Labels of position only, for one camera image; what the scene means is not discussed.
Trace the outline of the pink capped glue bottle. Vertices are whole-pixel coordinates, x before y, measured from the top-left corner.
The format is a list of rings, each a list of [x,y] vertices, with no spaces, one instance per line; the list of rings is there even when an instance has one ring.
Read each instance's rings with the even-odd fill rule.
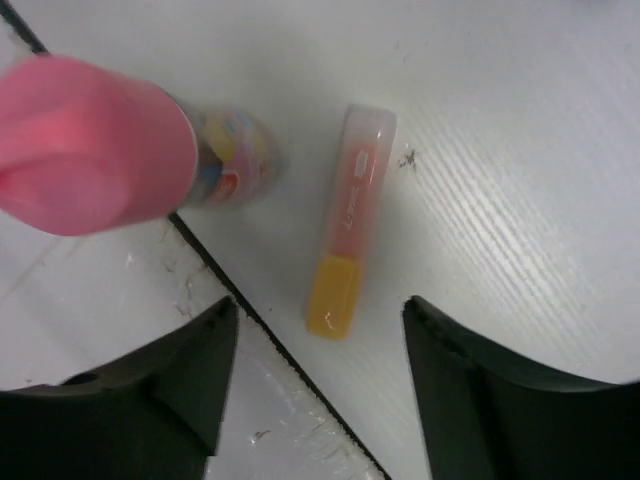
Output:
[[[1,77],[1,208],[51,234],[241,204],[272,183],[279,160],[247,111],[194,109],[85,61],[38,54]]]

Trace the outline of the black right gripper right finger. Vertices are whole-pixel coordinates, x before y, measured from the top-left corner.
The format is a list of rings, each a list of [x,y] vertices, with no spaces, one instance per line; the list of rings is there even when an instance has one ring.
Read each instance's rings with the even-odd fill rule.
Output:
[[[402,318],[432,478],[638,478],[638,383],[543,365],[419,296]]]

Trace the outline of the orange yellow capped tube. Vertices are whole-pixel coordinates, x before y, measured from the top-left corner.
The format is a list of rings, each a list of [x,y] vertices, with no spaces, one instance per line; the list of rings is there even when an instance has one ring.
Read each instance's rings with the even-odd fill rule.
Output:
[[[307,308],[306,327],[314,335],[348,335],[396,131],[397,116],[388,110],[357,105],[347,110]]]

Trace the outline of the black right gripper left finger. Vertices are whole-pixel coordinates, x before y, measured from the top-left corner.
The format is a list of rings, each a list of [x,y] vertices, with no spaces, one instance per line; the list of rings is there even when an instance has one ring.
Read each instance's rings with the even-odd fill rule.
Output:
[[[238,324],[225,297],[61,384],[2,392],[2,478],[204,478],[219,442]]]

